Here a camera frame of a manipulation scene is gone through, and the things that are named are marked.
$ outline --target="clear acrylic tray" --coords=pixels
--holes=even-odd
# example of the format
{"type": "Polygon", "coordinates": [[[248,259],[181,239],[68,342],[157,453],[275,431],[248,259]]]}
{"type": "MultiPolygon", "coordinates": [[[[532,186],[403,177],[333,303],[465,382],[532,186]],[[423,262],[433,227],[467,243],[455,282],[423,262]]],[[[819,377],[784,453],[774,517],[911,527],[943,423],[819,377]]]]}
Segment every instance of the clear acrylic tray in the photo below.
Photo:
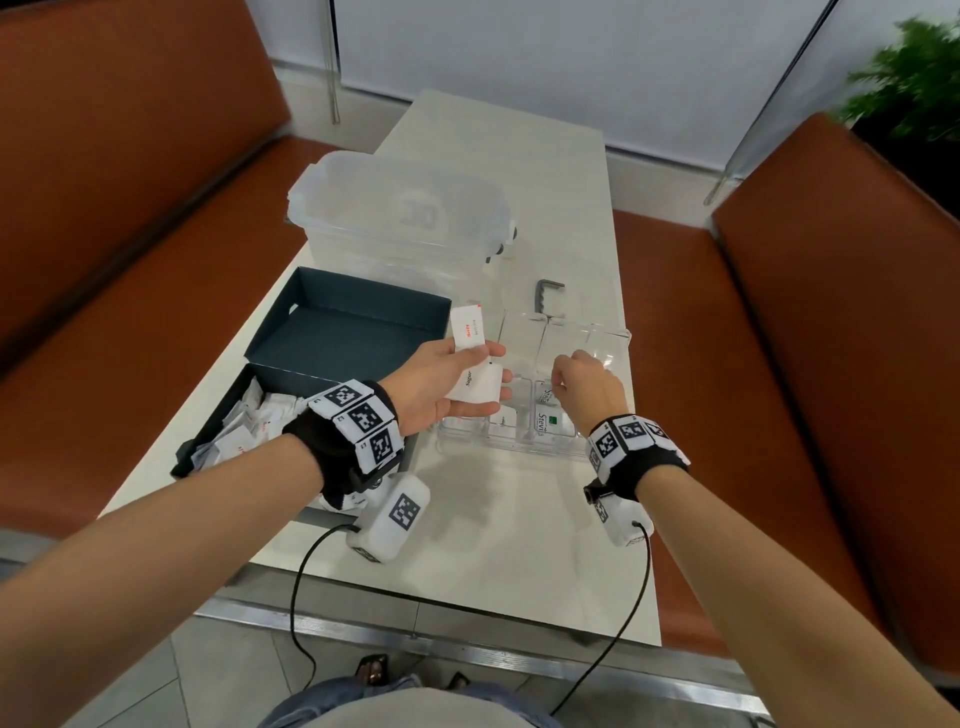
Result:
{"type": "Polygon", "coordinates": [[[507,348],[502,363],[514,373],[514,380],[507,385],[514,395],[505,406],[516,411],[516,424],[504,408],[492,418],[447,417],[438,425],[441,449],[459,441],[586,459],[583,436],[553,396],[553,361],[559,354],[583,349],[624,380],[629,376],[630,332],[541,313],[495,312],[486,306],[484,329],[488,338],[507,348]]]}

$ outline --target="black sandal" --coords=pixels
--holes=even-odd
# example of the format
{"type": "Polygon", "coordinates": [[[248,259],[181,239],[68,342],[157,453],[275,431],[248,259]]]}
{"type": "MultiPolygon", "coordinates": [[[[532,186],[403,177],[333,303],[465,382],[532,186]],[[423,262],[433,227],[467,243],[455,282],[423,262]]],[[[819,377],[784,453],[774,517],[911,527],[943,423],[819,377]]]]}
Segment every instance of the black sandal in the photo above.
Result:
{"type": "Polygon", "coordinates": [[[470,679],[463,672],[458,671],[450,678],[450,684],[446,686],[446,689],[449,691],[459,691],[469,684],[470,679]]]}
{"type": "Polygon", "coordinates": [[[374,678],[372,676],[373,669],[371,667],[371,674],[367,676],[367,685],[380,688],[384,685],[390,685],[390,657],[387,655],[367,655],[363,658],[358,664],[357,669],[353,672],[354,677],[360,677],[360,671],[367,665],[380,665],[380,675],[379,677],[374,678]]]}

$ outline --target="black planter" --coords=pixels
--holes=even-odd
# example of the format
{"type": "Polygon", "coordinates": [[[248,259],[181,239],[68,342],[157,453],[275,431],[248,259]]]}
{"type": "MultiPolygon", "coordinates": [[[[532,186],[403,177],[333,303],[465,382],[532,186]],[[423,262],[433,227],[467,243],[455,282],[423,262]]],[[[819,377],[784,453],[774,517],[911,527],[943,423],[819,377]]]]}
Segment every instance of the black planter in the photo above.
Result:
{"type": "Polygon", "coordinates": [[[899,114],[860,119],[853,133],[960,220],[960,141],[891,139],[899,114]]]}

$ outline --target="black box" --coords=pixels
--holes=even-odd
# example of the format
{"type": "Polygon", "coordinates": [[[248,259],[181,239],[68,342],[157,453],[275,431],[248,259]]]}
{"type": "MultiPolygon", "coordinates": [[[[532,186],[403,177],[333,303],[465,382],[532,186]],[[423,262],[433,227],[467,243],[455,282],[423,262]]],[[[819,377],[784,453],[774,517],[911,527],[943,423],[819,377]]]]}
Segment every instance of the black box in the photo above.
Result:
{"type": "Polygon", "coordinates": [[[194,451],[254,376],[264,392],[311,397],[348,379],[379,381],[425,341],[442,339],[450,300],[409,288],[300,267],[283,286],[244,355],[249,362],[197,436],[177,450],[173,477],[193,471],[194,451]]]}

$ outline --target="black wrist strap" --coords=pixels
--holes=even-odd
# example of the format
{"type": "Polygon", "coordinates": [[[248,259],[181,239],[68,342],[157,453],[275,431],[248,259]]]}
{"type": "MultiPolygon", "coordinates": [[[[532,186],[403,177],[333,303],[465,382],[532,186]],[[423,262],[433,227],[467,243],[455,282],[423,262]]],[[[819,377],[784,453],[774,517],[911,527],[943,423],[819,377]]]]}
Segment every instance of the black wrist strap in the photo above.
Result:
{"type": "Polygon", "coordinates": [[[607,493],[636,500],[636,485],[658,465],[690,464],[683,451],[653,420],[637,415],[609,417],[587,437],[587,457],[607,493]]]}
{"type": "Polygon", "coordinates": [[[314,395],[283,431],[310,450],[324,476],[324,498],[337,510],[345,494],[375,487],[403,456],[396,409],[373,381],[352,379],[314,395]]]}

